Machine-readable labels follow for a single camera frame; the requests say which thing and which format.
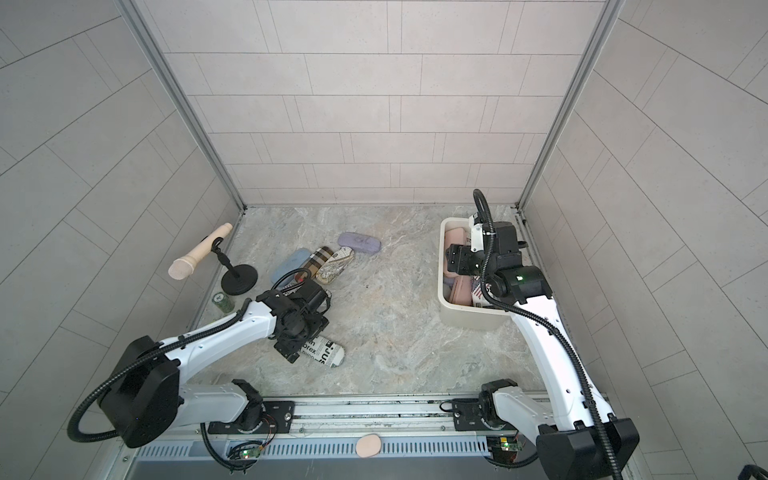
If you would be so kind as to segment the pink case front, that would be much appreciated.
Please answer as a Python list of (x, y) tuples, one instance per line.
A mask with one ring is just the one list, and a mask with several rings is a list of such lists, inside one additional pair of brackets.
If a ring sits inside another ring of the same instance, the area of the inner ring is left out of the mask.
[(455, 272), (451, 272), (448, 270), (448, 265), (449, 265), (448, 250), (453, 245), (465, 246), (467, 244), (467, 240), (468, 240), (468, 234), (467, 234), (467, 231), (463, 228), (449, 229), (445, 232), (443, 273), (446, 278), (453, 279), (457, 277), (457, 274)]

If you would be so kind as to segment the newspaper case front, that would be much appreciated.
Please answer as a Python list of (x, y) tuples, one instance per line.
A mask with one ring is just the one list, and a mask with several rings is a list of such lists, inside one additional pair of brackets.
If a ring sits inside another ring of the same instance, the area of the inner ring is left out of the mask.
[(301, 353), (330, 368), (340, 366), (345, 359), (345, 349), (340, 344), (320, 335), (306, 342)]

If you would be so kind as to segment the map print glasses case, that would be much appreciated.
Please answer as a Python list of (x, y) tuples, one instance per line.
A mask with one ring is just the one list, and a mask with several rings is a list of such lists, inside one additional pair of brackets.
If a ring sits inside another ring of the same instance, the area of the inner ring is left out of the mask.
[(341, 247), (320, 267), (315, 280), (320, 284), (329, 285), (341, 275), (354, 258), (355, 252), (352, 248)]

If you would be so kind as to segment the cream plastic storage box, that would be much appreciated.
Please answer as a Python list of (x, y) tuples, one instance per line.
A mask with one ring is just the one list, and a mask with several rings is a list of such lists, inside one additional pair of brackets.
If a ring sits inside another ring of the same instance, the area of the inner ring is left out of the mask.
[(455, 228), (469, 231), (471, 229), (470, 220), (468, 218), (448, 217), (440, 224), (437, 267), (437, 300), (440, 306), (439, 318), (445, 325), (451, 327), (475, 331), (496, 330), (511, 319), (508, 312), (492, 308), (463, 306), (451, 303), (447, 300), (444, 289), (444, 280), (446, 279), (446, 276), (444, 275), (444, 267), (446, 265), (445, 250), (448, 248), (448, 243), (445, 241), (445, 233), (448, 230)]

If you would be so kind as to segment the purple case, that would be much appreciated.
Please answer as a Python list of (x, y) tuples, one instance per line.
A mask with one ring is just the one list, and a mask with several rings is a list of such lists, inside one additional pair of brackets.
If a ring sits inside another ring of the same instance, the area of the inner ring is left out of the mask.
[(382, 248), (382, 243), (377, 238), (355, 232), (342, 233), (338, 237), (337, 243), (340, 247), (348, 247), (356, 252), (369, 255), (378, 253)]

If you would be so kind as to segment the plaid glasses case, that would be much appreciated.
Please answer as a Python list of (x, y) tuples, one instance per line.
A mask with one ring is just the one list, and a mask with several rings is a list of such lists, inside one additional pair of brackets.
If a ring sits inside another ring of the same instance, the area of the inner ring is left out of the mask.
[(312, 278), (323, 285), (330, 284), (331, 279), (327, 276), (328, 270), (323, 270), (323, 267), (333, 255), (334, 250), (328, 246), (322, 246), (315, 250), (302, 265), (305, 272), (301, 272), (301, 279)]

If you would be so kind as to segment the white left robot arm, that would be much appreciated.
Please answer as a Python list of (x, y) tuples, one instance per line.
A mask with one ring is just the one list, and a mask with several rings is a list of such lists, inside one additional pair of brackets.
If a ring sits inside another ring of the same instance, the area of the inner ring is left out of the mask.
[(73, 411), (67, 436), (77, 443), (119, 437), (130, 448), (144, 446), (167, 430), (197, 424), (227, 424), (244, 433), (264, 422), (261, 394), (250, 383), (191, 387), (189, 379), (255, 341), (270, 339), (295, 362), (302, 347), (328, 326), (331, 295), (307, 279), (284, 290), (247, 298), (234, 313), (197, 330), (154, 341), (131, 342), (112, 374)]

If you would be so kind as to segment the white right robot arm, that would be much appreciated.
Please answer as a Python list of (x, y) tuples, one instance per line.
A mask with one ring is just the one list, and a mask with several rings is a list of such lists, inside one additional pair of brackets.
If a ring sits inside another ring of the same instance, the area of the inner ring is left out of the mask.
[(462, 223), (463, 244), (445, 249), (447, 271), (476, 280), (492, 310), (510, 316), (526, 340), (548, 393), (548, 407), (511, 380), (484, 384), (482, 422), (512, 427), (536, 448), (550, 479), (620, 479), (639, 444), (629, 418), (619, 418), (589, 377), (562, 325), (544, 274), (522, 260), (525, 244), (510, 222)]

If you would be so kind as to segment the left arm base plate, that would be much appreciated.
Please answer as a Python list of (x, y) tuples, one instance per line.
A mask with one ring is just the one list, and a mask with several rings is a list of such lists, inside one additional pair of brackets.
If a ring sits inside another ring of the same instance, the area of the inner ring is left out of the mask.
[(210, 422), (206, 427), (213, 435), (287, 434), (293, 421), (296, 404), (293, 401), (263, 401), (247, 406), (233, 422)]

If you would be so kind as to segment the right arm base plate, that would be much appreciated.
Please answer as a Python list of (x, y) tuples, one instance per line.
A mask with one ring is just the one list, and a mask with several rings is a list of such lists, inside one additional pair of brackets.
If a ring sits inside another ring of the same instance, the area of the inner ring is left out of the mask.
[(440, 409), (448, 413), (454, 429), (458, 432), (516, 431), (517, 428), (496, 418), (484, 410), (483, 402), (478, 398), (454, 398), (443, 402)]

